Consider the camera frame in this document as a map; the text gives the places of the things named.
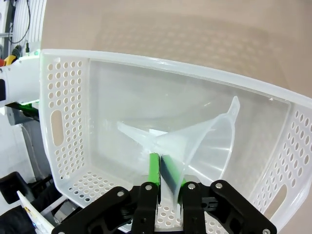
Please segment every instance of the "yellow part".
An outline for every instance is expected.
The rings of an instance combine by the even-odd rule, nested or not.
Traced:
[[[9,55],[9,56],[6,57],[6,59],[4,60],[5,66],[11,65],[15,60],[16,60],[16,56],[14,56],[14,55]]]

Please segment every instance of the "black cable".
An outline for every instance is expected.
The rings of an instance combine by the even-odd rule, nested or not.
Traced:
[[[29,31],[29,28],[30,28],[30,7],[29,7],[29,0],[26,0],[26,2],[27,2],[28,15],[29,15],[29,22],[28,22],[27,30],[26,30],[24,36],[23,36],[19,41],[17,41],[17,42],[12,42],[11,38],[9,37],[9,42],[11,42],[11,44],[18,44],[18,43],[20,43],[20,42],[25,38],[25,36],[27,35],[27,33],[28,33],[28,31]],[[14,23],[12,23],[12,25],[11,25],[11,27],[10,27],[10,29],[9,29],[9,32],[11,32],[13,26],[14,26]]]

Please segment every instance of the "clear plastic funnel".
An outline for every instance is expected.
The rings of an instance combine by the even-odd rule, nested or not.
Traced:
[[[239,100],[235,96],[227,113],[160,136],[121,122],[117,127],[150,152],[170,157],[167,163],[171,165],[167,166],[171,172],[174,170],[171,175],[175,178],[168,185],[174,202],[177,202],[185,175],[194,175],[205,185],[223,176],[234,144],[234,124],[239,108]]]

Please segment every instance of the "metal screw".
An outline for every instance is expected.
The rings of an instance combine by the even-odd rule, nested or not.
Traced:
[[[271,234],[271,232],[270,232],[269,229],[264,229],[262,233],[263,233],[263,234]]]
[[[125,193],[123,192],[123,191],[119,191],[118,193],[117,193],[117,196],[123,196]]]
[[[222,189],[223,185],[222,185],[221,183],[217,183],[217,184],[215,185],[215,187],[216,187],[217,189]]]
[[[195,188],[195,185],[194,185],[194,184],[189,184],[187,187],[188,187],[189,189],[194,189],[194,188]]]
[[[152,186],[148,184],[148,185],[145,186],[145,189],[146,189],[146,190],[151,190],[151,189],[152,189]]]

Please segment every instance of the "white plastic basket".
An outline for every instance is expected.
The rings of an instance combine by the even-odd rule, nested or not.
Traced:
[[[235,141],[222,177],[280,230],[312,181],[312,100],[216,69],[108,52],[43,50],[40,122],[55,184],[85,207],[148,173],[142,147],[117,121],[164,132],[224,113],[240,101]],[[179,226],[165,195],[157,228]],[[208,233],[226,233],[206,216]]]

